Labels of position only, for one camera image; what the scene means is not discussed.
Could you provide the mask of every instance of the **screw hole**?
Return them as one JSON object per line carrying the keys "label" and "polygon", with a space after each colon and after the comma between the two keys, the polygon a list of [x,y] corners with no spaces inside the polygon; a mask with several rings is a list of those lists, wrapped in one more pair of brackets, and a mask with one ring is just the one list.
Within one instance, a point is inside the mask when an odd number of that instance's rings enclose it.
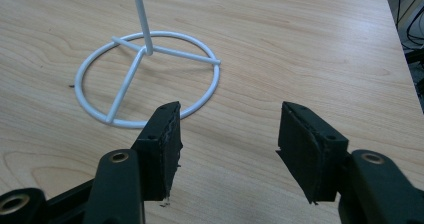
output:
{"label": "screw hole", "polygon": [[125,152],[115,153],[109,157],[109,160],[113,163],[123,162],[128,159],[128,154]]}
{"label": "screw hole", "polygon": [[29,196],[27,194],[18,194],[10,196],[6,200],[0,202],[0,216],[14,213],[20,210],[29,202]]}
{"label": "screw hole", "polygon": [[368,162],[371,162],[377,165],[381,165],[384,163],[383,158],[373,153],[364,153],[362,154],[362,158]]}

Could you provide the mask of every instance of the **black cable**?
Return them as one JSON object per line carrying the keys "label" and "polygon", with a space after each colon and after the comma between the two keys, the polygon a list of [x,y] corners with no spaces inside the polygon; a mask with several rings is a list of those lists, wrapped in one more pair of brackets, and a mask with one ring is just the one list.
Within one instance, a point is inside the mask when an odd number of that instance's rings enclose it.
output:
{"label": "black cable", "polygon": [[418,19],[418,29],[420,30],[421,36],[424,36],[424,31],[422,29],[422,20],[423,20],[423,15],[420,16],[420,18]]}
{"label": "black cable", "polygon": [[418,36],[414,36],[411,34],[411,27],[412,25],[418,20],[418,18],[420,16],[422,16],[424,13],[424,7],[422,7],[417,15],[415,15],[414,19],[412,19],[411,23],[409,24],[408,28],[406,29],[406,37],[408,38],[409,41],[411,41],[412,43],[416,44],[416,45],[423,45],[424,43],[419,43],[416,42],[417,40],[424,40],[424,37],[418,37]]}
{"label": "black cable", "polygon": [[401,0],[398,0],[398,14],[397,14],[397,17],[396,17],[396,30],[398,30],[398,31],[399,31],[400,1]]}
{"label": "black cable", "polygon": [[407,46],[407,45],[405,45],[405,43],[401,43],[402,44],[402,47],[403,47],[403,50],[404,51],[416,51],[416,50],[422,50],[421,48],[419,48],[419,47],[409,47],[409,46]]}

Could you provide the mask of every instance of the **wooden table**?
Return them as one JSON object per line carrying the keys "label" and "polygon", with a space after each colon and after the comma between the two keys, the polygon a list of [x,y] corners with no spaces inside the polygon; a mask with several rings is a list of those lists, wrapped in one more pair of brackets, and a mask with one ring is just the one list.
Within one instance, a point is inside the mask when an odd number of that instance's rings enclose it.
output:
{"label": "wooden table", "polygon": [[[182,120],[171,206],[148,223],[338,223],[337,204],[309,205],[275,153],[283,101],[305,105],[350,140],[390,156],[424,189],[424,119],[386,0],[145,0],[151,30],[192,35],[222,60],[219,87]],[[0,0],[0,193],[48,197],[95,174],[140,130],[106,126],[76,101],[74,75],[113,35],[139,32],[134,0]],[[155,39],[190,52],[181,41]],[[115,48],[85,77],[107,111],[135,53]],[[210,65],[143,59],[118,113],[148,119],[191,105]]]}

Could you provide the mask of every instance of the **cable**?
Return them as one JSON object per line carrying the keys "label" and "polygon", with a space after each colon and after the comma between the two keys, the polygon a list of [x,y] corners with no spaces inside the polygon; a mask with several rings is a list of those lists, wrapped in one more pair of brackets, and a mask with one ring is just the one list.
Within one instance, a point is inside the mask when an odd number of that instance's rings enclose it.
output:
{"label": "cable", "polygon": [[424,40],[424,37],[418,37],[418,36],[414,36],[411,34],[411,27],[413,26],[413,24],[417,21],[418,18],[422,18],[422,15],[424,13],[424,7],[422,7],[418,13],[415,15],[415,17],[412,19],[411,23],[409,24],[408,28],[406,29],[406,37],[408,38],[408,40],[416,45],[423,45],[424,43],[419,43],[417,41],[419,40]]}
{"label": "cable", "polygon": [[398,0],[398,13],[397,13],[397,17],[396,17],[396,30],[398,30],[398,31],[399,31],[400,1],[401,0]]}
{"label": "cable", "polygon": [[409,46],[405,45],[404,43],[401,43],[401,44],[402,44],[402,47],[403,47],[403,50],[404,51],[416,51],[416,50],[420,50],[419,48],[409,47]]}
{"label": "cable", "polygon": [[423,35],[423,36],[424,36],[424,32],[423,32],[423,29],[422,29],[422,27],[421,27],[421,22],[422,22],[422,20],[423,20],[423,15],[421,15],[421,16],[420,16],[420,20],[418,20],[418,28],[420,29],[420,33],[421,33],[421,35]]}
{"label": "cable", "polygon": [[[424,47],[424,43],[418,43],[418,42],[415,42],[415,41],[417,41],[418,39],[410,39],[410,40],[407,40],[407,41],[403,41],[402,42],[402,46],[404,47],[404,49],[403,50],[421,50],[423,47]],[[419,47],[409,47],[409,46],[407,46],[405,43],[406,42],[412,42],[412,43],[414,43],[415,45],[418,45]]]}

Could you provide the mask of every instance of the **white circular base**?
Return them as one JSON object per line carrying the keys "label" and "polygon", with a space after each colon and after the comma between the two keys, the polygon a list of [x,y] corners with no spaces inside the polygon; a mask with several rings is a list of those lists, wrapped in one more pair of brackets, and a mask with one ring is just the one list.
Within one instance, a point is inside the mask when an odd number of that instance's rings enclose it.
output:
{"label": "white circular base", "polygon": [[[166,31],[153,31],[150,32],[150,35],[152,37],[171,37],[171,38],[178,38],[181,40],[185,40],[187,42],[190,42],[196,46],[198,46],[200,49],[202,49],[211,59],[218,60],[215,57],[215,54],[212,52],[209,47],[207,47],[205,44],[203,44],[201,41],[195,39],[194,37],[187,36],[181,33],[176,32],[166,32]],[[138,38],[143,38],[143,33],[135,33],[128,36],[124,36],[121,39],[125,41],[131,41]],[[107,115],[100,112],[98,109],[93,107],[85,98],[84,93],[82,91],[82,81],[84,78],[84,74],[87,71],[88,67],[93,63],[96,58],[107,52],[108,50],[119,46],[118,43],[110,42],[96,51],[94,51],[90,56],[85,59],[85,61],[81,64],[80,68],[78,69],[78,72],[75,76],[75,94],[77,97],[78,102],[82,106],[82,108],[90,114],[95,119],[99,120],[100,122],[103,122],[107,125],[116,126],[116,127],[124,127],[124,128],[144,128],[144,126],[147,124],[147,121],[129,121],[129,120],[122,120],[122,119],[113,119],[112,122],[107,122],[106,118]],[[202,107],[209,98],[213,95],[215,89],[218,86],[218,80],[219,80],[219,65],[213,65],[213,78],[212,83],[209,86],[208,90],[203,94],[203,96],[195,102],[193,105],[188,107],[187,109],[181,111],[180,118],[183,119],[191,114],[193,114],[195,111],[197,111],[200,107]]]}

